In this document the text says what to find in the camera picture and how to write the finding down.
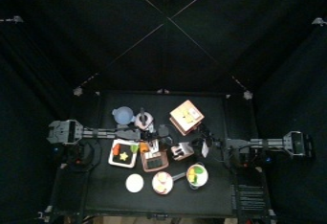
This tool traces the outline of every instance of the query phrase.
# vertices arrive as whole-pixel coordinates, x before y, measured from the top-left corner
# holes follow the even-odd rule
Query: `small plate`
[[[127,189],[130,192],[139,192],[143,189],[145,180],[139,174],[133,174],[127,179]]]

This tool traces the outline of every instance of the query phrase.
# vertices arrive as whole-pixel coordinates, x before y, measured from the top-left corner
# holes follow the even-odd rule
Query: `cardboard box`
[[[171,122],[185,136],[198,128],[205,119],[203,114],[190,100],[170,112],[170,116]]]

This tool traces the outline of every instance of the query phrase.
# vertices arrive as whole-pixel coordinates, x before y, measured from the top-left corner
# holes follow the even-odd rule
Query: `food item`
[[[131,145],[131,152],[138,153],[138,145]]]
[[[195,174],[190,174],[189,179],[190,179],[191,183],[197,183],[197,175]]]
[[[121,153],[121,160],[127,161],[127,158],[129,158],[129,154],[127,154],[127,152],[125,151],[123,153]]]
[[[167,181],[167,173],[166,172],[159,172],[158,174],[159,181],[165,183]]]
[[[190,169],[190,173],[189,173],[189,180],[191,183],[197,183],[197,173],[195,173],[195,168]]]
[[[203,168],[202,167],[194,167],[195,174],[202,174],[203,173]]]
[[[115,147],[113,148],[113,155],[118,156],[121,150],[121,144],[117,144]]]
[[[165,191],[166,191],[166,186],[162,185],[162,184],[159,184],[159,185],[155,187],[155,190],[157,190],[158,193],[165,193]]]
[[[146,142],[139,143],[139,152],[146,153],[150,151],[149,144]]]

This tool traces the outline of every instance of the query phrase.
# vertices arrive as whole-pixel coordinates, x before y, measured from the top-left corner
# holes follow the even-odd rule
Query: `black backdrop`
[[[273,168],[277,210],[327,219],[326,29],[312,24],[327,14],[326,3],[0,0],[0,19],[25,20],[0,22],[2,222],[35,217],[49,203],[46,126],[69,118],[81,84],[86,90],[227,94],[248,87],[261,136],[301,129],[318,148],[312,165],[286,160]]]

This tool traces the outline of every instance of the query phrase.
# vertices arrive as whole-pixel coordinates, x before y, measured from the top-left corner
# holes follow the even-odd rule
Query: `tray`
[[[118,156],[113,155],[113,149],[114,149],[114,147],[118,144],[121,144],[121,152],[119,152],[119,154],[126,152],[127,155],[129,155],[129,158],[127,158],[126,161],[121,160],[119,155]],[[131,145],[137,145],[138,146],[138,143],[135,141],[126,141],[126,140],[122,140],[122,139],[114,140],[113,148],[111,148],[110,155],[109,155],[109,163],[111,165],[119,166],[119,167],[125,167],[125,168],[133,168],[135,166],[137,153],[133,153]]]

